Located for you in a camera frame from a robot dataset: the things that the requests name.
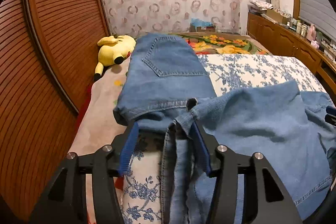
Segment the yellow plush toy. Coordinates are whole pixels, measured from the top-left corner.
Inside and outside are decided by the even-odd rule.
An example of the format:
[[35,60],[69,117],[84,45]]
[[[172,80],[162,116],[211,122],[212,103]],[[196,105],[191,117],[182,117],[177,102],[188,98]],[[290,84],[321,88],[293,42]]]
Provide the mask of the yellow plush toy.
[[135,40],[128,35],[120,35],[115,38],[103,37],[98,41],[100,48],[98,53],[98,64],[94,72],[94,81],[101,78],[104,67],[114,64],[120,65],[134,50]]

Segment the silver bolt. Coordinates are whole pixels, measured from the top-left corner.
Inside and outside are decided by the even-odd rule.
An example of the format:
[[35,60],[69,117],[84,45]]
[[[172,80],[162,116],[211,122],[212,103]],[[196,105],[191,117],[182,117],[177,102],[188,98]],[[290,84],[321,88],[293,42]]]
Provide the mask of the silver bolt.
[[227,150],[227,147],[225,145],[218,145],[217,150],[220,152],[225,152]]
[[257,160],[262,160],[264,158],[264,155],[261,154],[260,152],[255,153],[254,156],[256,157]]
[[112,150],[112,146],[109,144],[103,146],[103,151],[105,152],[110,152]]
[[76,157],[76,153],[75,152],[70,152],[67,154],[67,159],[72,160]]

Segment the pink bottle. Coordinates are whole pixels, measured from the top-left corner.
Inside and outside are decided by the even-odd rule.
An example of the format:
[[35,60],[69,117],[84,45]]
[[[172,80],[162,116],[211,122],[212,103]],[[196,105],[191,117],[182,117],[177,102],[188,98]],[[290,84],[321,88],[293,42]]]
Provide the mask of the pink bottle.
[[309,29],[308,29],[308,32],[307,32],[307,39],[309,41],[313,41],[316,39],[316,31],[315,31],[315,26],[314,24],[311,24]]

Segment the jeans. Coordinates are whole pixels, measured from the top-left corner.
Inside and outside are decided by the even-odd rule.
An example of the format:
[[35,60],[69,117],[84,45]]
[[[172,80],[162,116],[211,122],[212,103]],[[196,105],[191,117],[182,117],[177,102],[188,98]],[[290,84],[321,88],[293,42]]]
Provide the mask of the jeans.
[[[190,112],[188,98],[199,103]],[[209,76],[182,38],[148,34],[137,40],[113,112],[120,124],[135,119],[141,131],[165,134],[163,222],[193,224],[205,222],[215,182],[194,162],[189,138],[193,117],[236,153],[264,153],[304,219],[320,205],[331,183],[326,154],[333,155],[335,135],[323,121],[330,104],[324,93],[300,93],[295,82],[238,89],[217,98]],[[279,155],[286,157],[279,160]],[[240,177],[237,223],[243,206],[241,182]]]

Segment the gray roller shade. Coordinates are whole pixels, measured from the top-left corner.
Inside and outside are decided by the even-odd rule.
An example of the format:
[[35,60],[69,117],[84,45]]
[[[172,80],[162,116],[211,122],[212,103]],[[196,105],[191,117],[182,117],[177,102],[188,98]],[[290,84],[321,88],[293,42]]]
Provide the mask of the gray roller shade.
[[336,13],[328,0],[301,0],[300,18],[336,40]]

